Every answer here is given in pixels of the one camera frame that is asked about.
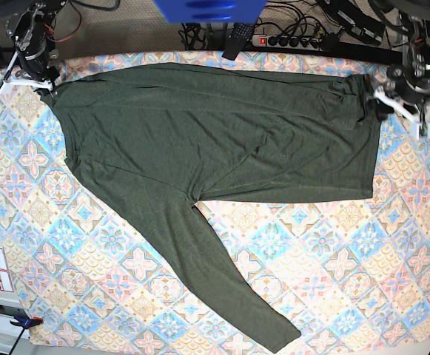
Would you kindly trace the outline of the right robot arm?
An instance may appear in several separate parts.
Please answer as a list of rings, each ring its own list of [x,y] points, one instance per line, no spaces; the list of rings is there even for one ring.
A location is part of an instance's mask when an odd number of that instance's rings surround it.
[[[35,1],[7,23],[15,52],[0,75],[0,93],[27,86],[41,94],[54,90],[59,72],[50,62],[57,58],[52,23],[66,1]]]

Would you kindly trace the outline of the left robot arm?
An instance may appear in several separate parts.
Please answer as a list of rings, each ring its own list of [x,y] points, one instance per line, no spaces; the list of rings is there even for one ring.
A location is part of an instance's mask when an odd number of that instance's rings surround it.
[[[370,1],[370,8],[406,39],[403,63],[391,65],[374,97],[388,113],[409,122],[415,139],[430,138],[430,0]]]

